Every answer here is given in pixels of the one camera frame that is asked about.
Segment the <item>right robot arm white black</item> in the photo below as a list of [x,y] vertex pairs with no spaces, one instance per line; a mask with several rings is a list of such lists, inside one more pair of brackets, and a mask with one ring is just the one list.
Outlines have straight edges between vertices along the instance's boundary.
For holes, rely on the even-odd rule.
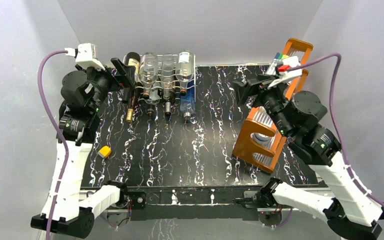
[[278,132],[290,138],[289,148],[318,173],[333,195],[314,194],[273,177],[253,196],[237,198],[235,203],[253,208],[287,205],[321,219],[344,239],[376,240],[382,232],[384,203],[375,202],[355,184],[357,177],[343,160],[341,143],[319,123],[327,108],[310,91],[285,97],[287,85],[270,87],[274,81],[274,76],[265,74],[245,83],[235,81],[237,104],[253,96],[253,106],[265,109]]

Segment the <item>clear labelled glass bottle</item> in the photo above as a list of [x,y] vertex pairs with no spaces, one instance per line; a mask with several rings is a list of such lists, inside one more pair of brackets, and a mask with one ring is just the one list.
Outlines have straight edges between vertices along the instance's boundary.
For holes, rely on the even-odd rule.
[[193,80],[195,75],[195,55],[186,49],[178,54],[178,61],[175,67],[175,77],[179,81],[180,95],[187,94],[188,83]]

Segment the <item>clear ribbed glass bottle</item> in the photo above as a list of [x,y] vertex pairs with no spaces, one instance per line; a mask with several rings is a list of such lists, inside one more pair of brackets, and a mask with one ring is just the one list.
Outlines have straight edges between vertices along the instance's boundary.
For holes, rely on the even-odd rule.
[[174,57],[172,54],[162,56],[161,62],[161,86],[163,99],[170,99],[170,91],[173,88]]

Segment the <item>blue square glass bottle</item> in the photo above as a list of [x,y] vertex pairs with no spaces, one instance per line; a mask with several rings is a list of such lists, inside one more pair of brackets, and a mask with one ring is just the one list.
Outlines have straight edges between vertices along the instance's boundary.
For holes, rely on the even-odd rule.
[[186,95],[180,97],[180,111],[186,123],[190,122],[195,113],[196,93],[195,87],[186,90]]

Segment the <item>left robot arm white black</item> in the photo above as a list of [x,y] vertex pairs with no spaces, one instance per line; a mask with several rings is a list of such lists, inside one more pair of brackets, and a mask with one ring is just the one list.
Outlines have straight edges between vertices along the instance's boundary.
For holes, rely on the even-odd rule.
[[76,69],[63,77],[63,102],[58,119],[51,118],[57,139],[55,170],[46,203],[31,218],[32,228],[48,236],[54,233],[85,239],[105,210],[127,206],[130,197],[124,182],[108,180],[85,199],[80,199],[80,191],[101,121],[100,107],[109,93],[134,83],[134,67],[117,57],[111,59],[111,66],[98,66],[93,58],[77,62]]

